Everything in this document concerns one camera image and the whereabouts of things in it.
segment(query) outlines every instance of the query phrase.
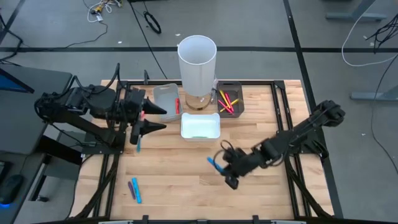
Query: white plastic cup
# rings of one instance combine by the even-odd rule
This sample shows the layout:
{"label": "white plastic cup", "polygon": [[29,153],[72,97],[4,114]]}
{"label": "white plastic cup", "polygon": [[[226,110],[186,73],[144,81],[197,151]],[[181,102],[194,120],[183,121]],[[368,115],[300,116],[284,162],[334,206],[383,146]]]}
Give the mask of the white plastic cup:
{"label": "white plastic cup", "polygon": [[217,46],[208,37],[192,35],[178,45],[182,86],[192,96],[205,96],[213,88]]}

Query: plastic tray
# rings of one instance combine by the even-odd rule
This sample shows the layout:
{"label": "plastic tray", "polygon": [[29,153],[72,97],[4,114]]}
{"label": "plastic tray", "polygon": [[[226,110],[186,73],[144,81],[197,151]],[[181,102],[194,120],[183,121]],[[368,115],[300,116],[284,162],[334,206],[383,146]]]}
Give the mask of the plastic tray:
{"label": "plastic tray", "polygon": [[179,114],[175,111],[175,99],[180,100],[178,94],[178,86],[175,83],[156,86],[154,88],[155,104],[167,111],[167,114],[161,114],[160,120],[162,122],[175,121],[181,118],[183,113],[182,104],[180,100]]}
{"label": "plastic tray", "polygon": [[217,100],[221,100],[224,102],[223,97],[219,90],[222,90],[224,93],[227,93],[229,96],[229,100],[233,102],[236,99],[239,99],[239,102],[233,105],[234,114],[230,114],[228,111],[224,110],[220,112],[224,107],[221,106],[218,102],[218,114],[221,118],[238,118],[244,111],[244,102],[243,102],[243,91],[242,84],[238,81],[219,81],[217,83]]}
{"label": "plastic tray", "polygon": [[215,141],[220,137],[220,116],[188,114],[181,118],[181,136],[186,141]]}

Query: purple pen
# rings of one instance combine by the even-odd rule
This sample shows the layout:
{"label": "purple pen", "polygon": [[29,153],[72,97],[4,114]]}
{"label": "purple pen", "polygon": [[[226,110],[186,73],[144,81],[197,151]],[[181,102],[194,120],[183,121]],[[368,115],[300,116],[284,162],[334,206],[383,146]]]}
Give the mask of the purple pen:
{"label": "purple pen", "polygon": [[132,199],[136,199],[136,195],[135,195],[135,193],[134,193],[134,188],[132,187],[132,184],[131,184],[131,182],[129,181],[128,183],[128,186],[129,186],[129,188],[130,188],[130,191],[131,191],[131,195],[132,195]]}

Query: gray plastic tray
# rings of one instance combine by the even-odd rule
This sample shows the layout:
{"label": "gray plastic tray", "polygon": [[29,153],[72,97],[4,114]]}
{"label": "gray plastic tray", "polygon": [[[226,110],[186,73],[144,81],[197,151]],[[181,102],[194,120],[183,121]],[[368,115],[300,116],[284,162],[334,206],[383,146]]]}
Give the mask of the gray plastic tray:
{"label": "gray plastic tray", "polygon": [[178,86],[174,83],[156,86],[154,88],[155,104],[167,111],[167,114],[161,114],[160,120],[162,122],[175,121],[181,118],[182,102],[180,99],[180,113],[175,112],[175,99],[180,99],[178,94]]}

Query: wooden table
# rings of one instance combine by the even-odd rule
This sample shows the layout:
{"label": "wooden table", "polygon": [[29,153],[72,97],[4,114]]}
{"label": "wooden table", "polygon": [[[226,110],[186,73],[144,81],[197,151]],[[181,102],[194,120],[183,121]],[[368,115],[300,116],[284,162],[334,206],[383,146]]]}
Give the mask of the wooden table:
{"label": "wooden table", "polygon": [[[294,125],[308,118],[308,108],[301,82],[286,80],[286,92]],[[136,86],[147,90],[153,100],[153,86]],[[180,88],[183,110],[192,114],[211,114],[216,105],[203,111],[193,111],[185,105],[185,94]],[[264,85],[244,85],[244,113],[237,119],[221,120],[221,137],[217,142],[186,142],[180,135],[180,121],[167,124],[167,128],[145,135],[141,152],[127,138],[116,178],[111,219],[136,219],[149,215],[151,220],[219,219],[247,220],[253,215],[260,219],[292,219],[292,207],[287,185],[285,167],[256,169],[245,178],[240,178],[238,190],[230,189],[207,160],[220,149],[220,141],[226,139],[234,147],[249,149],[277,131],[277,121],[271,88]],[[283,114],[284,128],[287,124]],[[147,116],[159,121],[157,116]],[[105,121],[94,119],[97,125],[106,126]],[[76,187],[72,216],[89,201],[98,185],[101,155],[93,156],[80,171]],[[300,156],[305,182],[318,203],[333,213],[325,175],[318,156]],[[127,182],[137,177],[142,204],[132,199]],[[303,206],[296,188],[300,214]],[[103,197],[101,210],[104,210]]]}

